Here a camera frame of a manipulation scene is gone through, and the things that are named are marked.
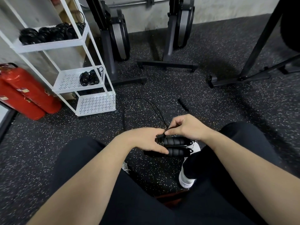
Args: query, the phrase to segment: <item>hand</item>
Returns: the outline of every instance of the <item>hand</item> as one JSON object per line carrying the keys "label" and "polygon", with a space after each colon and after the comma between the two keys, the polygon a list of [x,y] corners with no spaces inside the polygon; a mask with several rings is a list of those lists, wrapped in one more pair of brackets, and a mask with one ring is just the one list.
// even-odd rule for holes
{"label": "hand", "polygon": [[187,114],[173,118],[165,135],[182,135],[191,140],[203,141],[212,131],[214,130],[208,128],[197,118]]}
{"label": "hand", "polygon": [[165,129],[145,127],[128,130],[121,133],[119,136],[122,137],[123,142],[129,143],[131,148],[138,147],[145,151],[157,151],[160,153],[169,154],[169,151],[165,147],[155,142],[156,136],[161,135],[164,132]]}

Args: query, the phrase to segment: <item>black pants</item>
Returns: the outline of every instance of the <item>black pants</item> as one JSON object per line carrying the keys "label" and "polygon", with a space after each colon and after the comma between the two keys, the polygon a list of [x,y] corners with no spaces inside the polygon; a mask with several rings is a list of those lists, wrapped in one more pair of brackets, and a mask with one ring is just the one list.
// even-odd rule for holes
{"label": "black pants", "polygon": [[[280,160],[264,134],[249,123],[230,123],[220,131],[269,162]],[[52,193],[86,165],[104,144],[91,139],[70,141],[54,168]],[[117,178],[100,224],[265,224],[240,192],[208,146],[183,164],[185,175],[197,181],[185,199],[169,209],[145,193],[123,170]]]}

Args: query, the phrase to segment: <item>forearm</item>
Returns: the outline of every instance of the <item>forearm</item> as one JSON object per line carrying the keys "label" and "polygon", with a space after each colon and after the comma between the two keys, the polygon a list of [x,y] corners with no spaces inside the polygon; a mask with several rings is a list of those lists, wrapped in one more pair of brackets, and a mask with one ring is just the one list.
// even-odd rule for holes
{"label": "forearm", "polygon": [[267,223],[299,222],[300,179],[219,132],[209,132],[203,141],[215,152],[238,188]]}
{"label": "forearm", "polygon": [[120,135],[59,188],[28,224],[95,224],[107,207],[130,142]]}

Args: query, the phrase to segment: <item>red fire extinguisher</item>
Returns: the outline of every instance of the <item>red fire extinguisher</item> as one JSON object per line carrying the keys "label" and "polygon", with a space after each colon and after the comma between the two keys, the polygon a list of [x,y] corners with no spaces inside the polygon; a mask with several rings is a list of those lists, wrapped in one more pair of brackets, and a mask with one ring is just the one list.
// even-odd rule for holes
{"label": "red fire extinguisher", "polygon": [[0,78],[0,101],[32,120],[39,120],[46,113]]}
{"label": "red fire extinguisher", "polygon": [[11,68],[2,71],[1,77],[47,113],[54,114],[61,109],[60,101],[47,93],[44,87],[25,69]]}

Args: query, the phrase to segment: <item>gym floor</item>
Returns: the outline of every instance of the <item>gym floor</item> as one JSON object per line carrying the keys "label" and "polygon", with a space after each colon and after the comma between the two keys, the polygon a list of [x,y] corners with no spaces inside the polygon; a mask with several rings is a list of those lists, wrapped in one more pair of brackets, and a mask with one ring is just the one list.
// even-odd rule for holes
{"label": "gym floor", "polygon": [[[136,59],[162,57],[166,29],[130,34],[130,60],[118,65],[122,77],[146,75],[145,85],[115,87],[118,114],[113,112],[77,118],[63,107],[54,115],[31,121],[18,114],[0,145],[0,224],[24,224],[49,197],[52,168],[61,148],[71,139],[90,136],[109,143],[122,132],[122,109],[135,97],[155,102],[167,122],[186,112],[177,98],[186,99],[197,117],[219,130],[233,121],[247,121],[260,128],[282,159],[282,167],[300,177],[300,74],[282,75],[247,84],[211,89],[207,77],[238,74],[250,55],[270,15],[236,18],[193,25],[187,46],[175,51],[173,60],[196,62],[186,69],[162,70],[136,65]],[[286,60],[288,49],[276,27],[252,68]],[[163,128],[147,103],[137,101],[126,111],[127,129]],[[178,174],[183,159],[150,158],[133,149],[126,162],[130,175],[152,196],[180,190]]]}

